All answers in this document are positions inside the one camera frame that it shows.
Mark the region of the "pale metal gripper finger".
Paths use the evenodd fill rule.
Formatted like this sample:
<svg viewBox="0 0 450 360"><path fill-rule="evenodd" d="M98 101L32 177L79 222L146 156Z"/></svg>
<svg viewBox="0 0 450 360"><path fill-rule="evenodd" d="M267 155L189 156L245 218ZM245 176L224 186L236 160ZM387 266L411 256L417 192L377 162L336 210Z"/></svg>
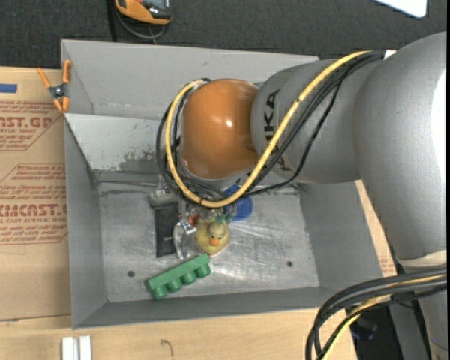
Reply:
<svg viewBox="0 0 450 360"><path fill-rule="evenodd" d="M183 238L186 235L181 222L178 222L173 229L173 244L178 258L185 258L183 250Z"/></svg>
<svg viewBox="0 0 450 360"><path fill-rule="evenodd" d="M183 227L183 255L184 258L187 259L190 256L191 250L194 246L194 239L197 233L197 228L189 222L185 222Z"/></svg>

